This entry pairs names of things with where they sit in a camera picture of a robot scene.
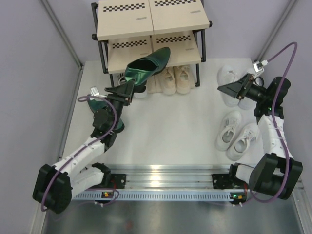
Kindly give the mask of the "black white sneaker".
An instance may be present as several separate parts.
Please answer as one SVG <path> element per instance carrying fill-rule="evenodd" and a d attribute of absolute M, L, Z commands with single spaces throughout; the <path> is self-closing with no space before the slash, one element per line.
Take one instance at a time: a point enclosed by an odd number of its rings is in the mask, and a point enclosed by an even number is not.
<path fill-rule="evenodd" d="M 118 79 L 118 84 L 119 84 L 119 85 L 122 85 L 122 84 L 124 84 L 124 83 L 126 82 L 124 73 L 120 73 L 120 74 L 117 76 L 117 79 Z"/>
<path fill-rule="evenodd" d="M 148 95 L 148 91 L 146 86 L 143 86 L 142 89 L 139 92 L 134 93 L 135 98 L 145 98 Z"/>

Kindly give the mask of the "green pointed shoe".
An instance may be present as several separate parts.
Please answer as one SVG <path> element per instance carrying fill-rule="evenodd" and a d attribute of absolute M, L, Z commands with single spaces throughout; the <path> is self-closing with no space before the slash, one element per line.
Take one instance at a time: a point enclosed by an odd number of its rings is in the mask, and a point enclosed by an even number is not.
<path fill-rule="evenodd" d="M 124 78 L 126 81 L 135 80 L 135 93 L 145 92 L 147 80 L 164 70 L 168 64 L 170 55 L 170 48 L 163 47 L 127 65 Z"/>
<path fill-rule="evenodd" d="M 108 104 L 105 101 L 101 101 L 101 100 L 95 100 L 93 98 L 90 98 L 87 100 L 88 106 L 90 108 L 90 110 L 92 111 L 92 113 L 95 113 L 97 110 L 106 108 L 108 106 Z M 122 119 L 120 118 L 118 121 L 117 126 L 114 129 L 115 133 L 121 133 L 125 128 L 125 125 L 122 121 Z"/>

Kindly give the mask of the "beige lace sneaker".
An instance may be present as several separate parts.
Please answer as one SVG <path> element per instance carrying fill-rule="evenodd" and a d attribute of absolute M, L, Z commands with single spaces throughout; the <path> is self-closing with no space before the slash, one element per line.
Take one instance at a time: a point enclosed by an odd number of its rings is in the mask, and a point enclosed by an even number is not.
<path fill-rule="evenodd" d="M 173 67 L 166 67 L 157 75 L 157 78 L 164 94 L 172 95 L 176 92 L 176 81 Z"/>
<path fill-rule="evenodd" d="M 174 67 L 176 90 L 180 94 L 187 94 L 191 90 L 190 66 L 182 65 Z"/>

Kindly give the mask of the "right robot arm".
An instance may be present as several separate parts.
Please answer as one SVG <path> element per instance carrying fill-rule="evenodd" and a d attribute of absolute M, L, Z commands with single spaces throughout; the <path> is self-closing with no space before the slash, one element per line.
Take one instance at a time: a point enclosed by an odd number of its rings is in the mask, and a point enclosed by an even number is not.
<path fill-rule="evenodd" d="M 235 99 L 249 98 L 256 102 L 254 116 L 263 142 L 264 155 L 257 165 L 232 164 L 228 183 L 234 188 L 247 183 L 252 191 L 286 200 L 303 171 L 302 163 L 293 159 L 283 131 L 281 105 L 291 82 L 276 77 L 265 88 L 254 84 L 254 80 L 254 75 L 247 73 L 241 79 L 217 88 Z"/>

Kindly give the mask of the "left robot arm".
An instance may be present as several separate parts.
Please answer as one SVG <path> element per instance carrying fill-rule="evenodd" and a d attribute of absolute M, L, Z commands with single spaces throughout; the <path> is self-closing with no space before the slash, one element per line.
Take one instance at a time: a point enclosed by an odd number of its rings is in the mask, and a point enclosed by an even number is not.
<path fill-rule="evenodd" d="M 129 106 L 135 89 L 133 79 L 116 87 L 105 88 L 108 95 L 87 95 L 79 102 L 93 100 L 104 103 L 93 113 L 93 131 L 87 140 L 66 158 L 52 166 L 43 165 L 38 173 L 33 199 L 40 203 L 42 212 L 62 213 L 79 193 L 93 187 L 106 188 L 111 183 L 110 170 L 93 160 L 104 154 L 117 134 L 124 130 L 120 119 L 122 110 Z"/>

